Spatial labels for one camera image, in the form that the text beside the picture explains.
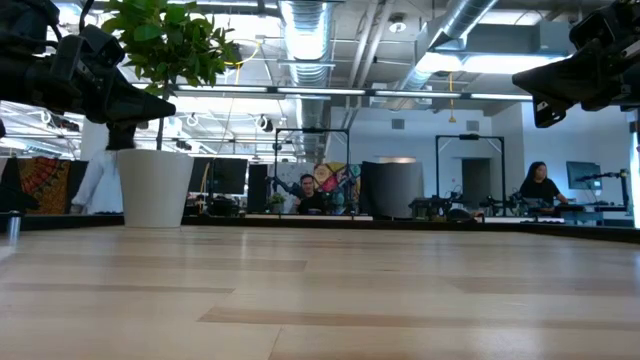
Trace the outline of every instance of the white column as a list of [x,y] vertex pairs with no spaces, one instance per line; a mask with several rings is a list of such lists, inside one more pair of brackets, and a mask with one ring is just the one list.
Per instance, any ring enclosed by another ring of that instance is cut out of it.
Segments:
[[89,161],[100,150],[107,147],[109,130],[105,124],[94,124],[84,119],[82,124],[82,143],[80,143],[80,160]]

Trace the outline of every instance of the exposed ceiling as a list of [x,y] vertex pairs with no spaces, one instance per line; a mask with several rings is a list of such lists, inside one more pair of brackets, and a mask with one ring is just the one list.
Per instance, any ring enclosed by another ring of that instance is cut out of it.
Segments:
[[[564,21],[569,18],[578,18],[592,9],[604,6],[610,1],[532,1],[532,0],[501,0],[498,4],[481,20],[484,24],[515,24],[534,25],[543,17],[546,20]],[[206,12],[207,5],[204,5],[203,12]],[[330,87],[344,87],[350,75],[354,55],[358,47],[356,39],[363,29],[364,16],[369,7],[368,0],[347,0],[335,6],[332,17],[332,41],[331,59],[335,62],[335,67],[330,72]],[[95,9],[100,8],[100,2],[96,2]],[[401,14],[406,29],[402,32],[393,33],[388,27],[390,25],[386,19],[382,24],[385,29],[379,47],[376,51],[376,58],[371,65],[371,70],[366,78],[365,87],[374,83],[393,83],[401,80],[408,72],[415,58],[415,40],[420,32],[421,24],[431,21],[434,17],[442,15],[446,10],[446,0],[416,1],[397,0],[392,7],[393,14]],[[94,12],[94,16],[105,19],[107,15]],[[232,33],[233,38],[240,45],[243,59],[249,59],[239,70],[230,71],[226,76],[218,78],[218,84],[239,84],[239,85],[290,85],[292,83],[287,65],[278,64],[279,59],[287,59],[287,49],[283,39],[283,29],[280,19],[270,16],[250,16],[228,13],[216,13],[216,24],[229,25],[236,29]],[[68,32],[73,32],[76,25],[66,26]],[[123,73],[132,82],[138,80],[131,69],[123,68]],[[511,83],[510,75],[498,74],[478,74],[455,72],[450,79],[448,76],[432,76],[427,85],[433,90],[448,91],[453,85],[455,91],[472,91],[482,93],[522,93]],[[230,99],[216,97],[191,97],[182,96],[173,99],[176,103],[178,113],[170,120],[173,126],[166,136],[196,138],[202,146],[197,146],[200,153],[260,153],[272,152],[271,145],[266,142],[272,141],[273,133],[265,133],[255,125],[257,119],[266,116],[271,119],[276,127],[296,127],[296,101],[291,97],[281,97],[277,99]],[[344,99],[332,99],[336,103],[344,103]],[[484,110],[491,114],[499,109],[502,104],[494,101],[460,101],[457,102],[459,109]],[[46,124],[45,112],[39,108],[11,104],[3,102],[0,105],[0,116],[5,122],[9,134],[31,134],[31,135],[69,135],[78,137],[77,132],[69,132],[52,127]],[[449,100],[436,99],[430,107],[431,111],[438,112],[448,109]],[[70,115],[66,119],[77,123],[82,127],[82,117]],[[145,131],[138,131],[137,136],[153,138],[157,130],[157,124],[152,122],[151,127]],[[244,139],[246,144],[223,144],[220,146],[220,139]],[[299,145],[303,141],[301,136],[296,135],[293,145],[285,145],[283,151],[293,154],[299,151]],[[24,140],[28,145],[25,149],[17,151],[48,154],[59,153],[66,156],[77,156],[79,139],[29,139]],[[175,149],[173,141],[166,142],[167,149]],[[7,143],[0,144],[0,155],[8,151]]]

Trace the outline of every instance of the ductwork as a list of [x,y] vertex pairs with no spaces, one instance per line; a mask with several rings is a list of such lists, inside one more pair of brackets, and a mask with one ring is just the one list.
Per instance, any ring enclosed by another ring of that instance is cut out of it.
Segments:
[[[292,60],[329,60],[329,41],[333,4],[321,1],[280,1],[285,22],[284,40],[288,58]],[[296,86],[326,87],[329,68],[321,65],[291,65],[291,79]],[[296,115],[300,128],[326,128],[324,101],[298,99]],[[305,157],[322,156],[316,141],[303,138]]]
[[[427,70],[433,61],[435,48],[451,41],[459,41],[460,47],[466,44],[466,36],[473,30],[482,17],[498,2],[498,0],[451,0],[444,15],[435,19],[425,27],[426,39],[418,39],[424,53],[416,54],[419,60],[411,68],[407,76],[398,83],[397,90],[417,91],[427,83],[433,72]],[[395,108],[398,101],[387,101],[384,107]]]

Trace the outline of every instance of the man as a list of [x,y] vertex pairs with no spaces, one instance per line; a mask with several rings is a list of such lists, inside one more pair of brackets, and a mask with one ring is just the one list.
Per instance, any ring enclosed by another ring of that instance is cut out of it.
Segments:
[[322,194],[313,190],[313,176],[304,174],[300,177],[300,186],[304,198],[296,198],[291,208],[292,213],[308,215],[308,214],[324,214],[326,211]]

